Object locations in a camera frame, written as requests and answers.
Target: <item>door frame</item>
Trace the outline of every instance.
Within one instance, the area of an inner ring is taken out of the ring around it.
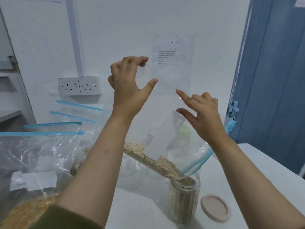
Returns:
[[[244,35],[239,51],[229,105],[238,101],[239,112],[235,116],[235,127],[229,133],[238,143],[238,135],[245,114],[258,58],[263,45],[273,0],[251,0]]]

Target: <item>instruction sheet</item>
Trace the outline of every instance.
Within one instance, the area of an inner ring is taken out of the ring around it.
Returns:
[[[188,92],[194,35],[154,34],[153,68],[158,92],[172,93],[176,88]]]

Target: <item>hand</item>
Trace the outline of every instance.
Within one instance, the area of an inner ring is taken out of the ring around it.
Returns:
[[[138,66],[144,67],[147,61],[148,57],[130,56],[110,66],[108,82],[114,89],[112,116],[131,123],[147,101],[158,80],[150,80],[143,89],[139,89],[135,83]]]
[[[212,98],[208,92],[201,96],[194,94],[191,98],[179,89],[176,89],[176,92],[183,102],[197,113],[197,117],[184,108],[178,108],[177,112],[187,119],[202,139],[211,145],[228,137],[217,110],[216,98]]]

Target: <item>double wall socket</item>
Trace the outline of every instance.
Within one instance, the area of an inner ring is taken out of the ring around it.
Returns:
[[[98,76],[58,78],[62,96],[99,95],[101,83]]]

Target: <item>sleeve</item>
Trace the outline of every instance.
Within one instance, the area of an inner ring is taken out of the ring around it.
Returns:
[[[29,229],[102,229],[97,223],[56,204],[51,205]]]

